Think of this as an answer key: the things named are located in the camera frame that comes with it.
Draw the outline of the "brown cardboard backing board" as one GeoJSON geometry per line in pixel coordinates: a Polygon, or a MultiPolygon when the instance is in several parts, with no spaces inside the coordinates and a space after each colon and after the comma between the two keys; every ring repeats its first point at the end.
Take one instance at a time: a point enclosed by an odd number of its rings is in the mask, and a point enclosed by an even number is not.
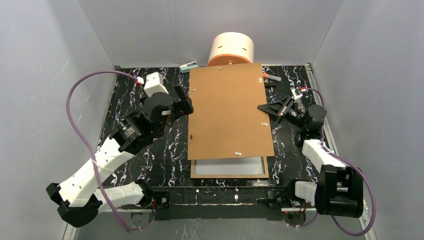
{"type": "Polygon", "coordinates": [[[194,68],[189,73],[188,159],[274,156],[260,63],[194,68]]]}

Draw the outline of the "wooden picture frame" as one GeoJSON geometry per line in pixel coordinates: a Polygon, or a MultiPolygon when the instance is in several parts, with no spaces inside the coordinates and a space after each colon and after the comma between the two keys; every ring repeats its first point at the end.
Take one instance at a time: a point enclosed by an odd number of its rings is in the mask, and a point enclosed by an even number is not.
{"type": "Polygon", "coordinates": [[[269,178],[269,170],[268,170],[268,160],[265,156],[262,156],[262,163],[263,163],[263,169],[264,174],[231,174],[231,175],[225,175],[225,174],[195,174],[194,173],[194,164],[196,160],[191,161],[191,167],[190,167],[190,177],[192,179],[267,179],[269,178]]]}

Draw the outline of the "landscape photo print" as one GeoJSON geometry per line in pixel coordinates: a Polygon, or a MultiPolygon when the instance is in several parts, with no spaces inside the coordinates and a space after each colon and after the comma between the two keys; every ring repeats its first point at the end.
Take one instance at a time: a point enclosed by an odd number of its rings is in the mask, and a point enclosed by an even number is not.
{"type": "Polygon", "coordinates": [[[261,157],[202,159],[194,161],[196,175],[263,175],[261,157]]]}

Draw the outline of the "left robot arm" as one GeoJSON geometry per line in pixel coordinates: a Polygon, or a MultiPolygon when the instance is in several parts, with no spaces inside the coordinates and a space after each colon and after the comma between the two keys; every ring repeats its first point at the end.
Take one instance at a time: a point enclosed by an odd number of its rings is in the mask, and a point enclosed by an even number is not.
{"type": "Polygon", "coordinates": [[[62,220],[80,228],[112,207],[168,208],[170,194],[153,190],[143,179],[109,188],[104,188],[103,182],[118,167],[161,138],[174,121],[194,112],[192,100],[183,88],[176,85],[174,90],[179,100],[166,92],[144,98],[141,108],[118,122],[94,158],[67,180],[46,187],[50,199],[58,205],[62,220]]]}

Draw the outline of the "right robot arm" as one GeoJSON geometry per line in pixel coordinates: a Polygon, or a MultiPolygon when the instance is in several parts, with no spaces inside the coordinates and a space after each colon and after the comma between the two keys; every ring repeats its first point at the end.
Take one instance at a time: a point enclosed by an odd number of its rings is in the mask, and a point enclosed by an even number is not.
{"type": "Polygon", "coordinates": [[[276,208],[278,203],[289,205],[296,201],[314,206],[321,215],[359,218],[364,209],[363,178],[353,167],[337,159],[321,139],[326,109],[313,104],[303,111],[289,96],[257,108],[278,124],[286,120],[298,128],[295,146],[311,161],[319,176],[316,183],[293,179],[284,190],[269,191],[266,198],[259,198],[256,202],[276,208]]]}

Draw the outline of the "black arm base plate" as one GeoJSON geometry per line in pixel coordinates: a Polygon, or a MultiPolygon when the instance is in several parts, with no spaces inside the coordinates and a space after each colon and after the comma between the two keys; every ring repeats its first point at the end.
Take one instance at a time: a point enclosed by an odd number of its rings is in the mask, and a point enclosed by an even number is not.
{"type": "Polygon", "coordinates": [[[287,203],[273,186],[153,187],[155,220],[266,219],[303,225],[317,216],[310,204],[287,203]]]}

